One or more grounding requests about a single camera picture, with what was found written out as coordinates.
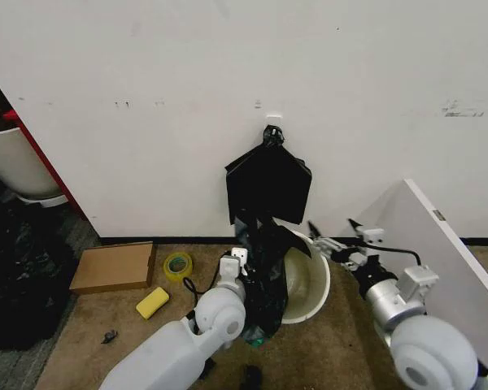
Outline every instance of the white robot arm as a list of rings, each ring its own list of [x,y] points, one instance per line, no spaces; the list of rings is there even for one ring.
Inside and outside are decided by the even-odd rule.
[[[351,225],[359,237],[357,245],[321,237],[310,224],[313,244],[357,279],[402,381],[413,389],[488,390],[488,370],[477,361],[467,338],[449,323],[426,315],[425,296],[438,275],[420,264],[417,253],[384,248],[416,256],[417,265],[405,268],[397,278],[379,263],[379,250],[373,245],[383,241],[383,229],[367,229],[354,221]]]
[[[202,374],[205,361],[221,347],[228,348],[244,328],[245,293],[237,279],[244,262],[245,257],[223,256],[217,285],[189,314],[161,327],[119,362],[100,390],[189,388]]]

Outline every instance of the white panel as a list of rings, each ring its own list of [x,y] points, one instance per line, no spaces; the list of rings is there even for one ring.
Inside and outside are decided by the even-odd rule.
[[[434,210],[417,185],[405,180],[387,202],[377,226],[386,230],[384,245],[415,250],[439,275],[426,297],[428,312],[462,331],[488,366],[488,274]],[[414,262],[412,256],[397,253],[381,258],[396,275]]]
[[[411,176],[488,236],[488,0],[0,0],[0,87],[102,236],[231,235],[268,112],[328,234]]]

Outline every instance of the white bucket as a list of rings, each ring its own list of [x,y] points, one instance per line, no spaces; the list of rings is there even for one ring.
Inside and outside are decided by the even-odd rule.
[[[0,132],[0,180],[27,199],[62,193],[20,128]]]
[[[293,231],[308,244],[312,240]],[[327,260],[312,246],[311,258],[298,249],[291,248],[284,256],[288,303],[282,323],[301,323],[315,315],[324,305],[331,286]]]

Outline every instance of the yellow tape roll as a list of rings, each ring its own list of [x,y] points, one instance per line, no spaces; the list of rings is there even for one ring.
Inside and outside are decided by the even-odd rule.
[[[172,282],[180,282],[183,278],[192,275],[194,263],[189,254],[175,252],[169,255],[163,264],[164,274]]]

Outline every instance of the flat cardboard box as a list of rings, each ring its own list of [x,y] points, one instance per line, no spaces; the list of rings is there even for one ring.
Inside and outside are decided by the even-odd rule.
[[[76,294],[150,287],[155,263],[152,242],[87,249],[69,288]]]

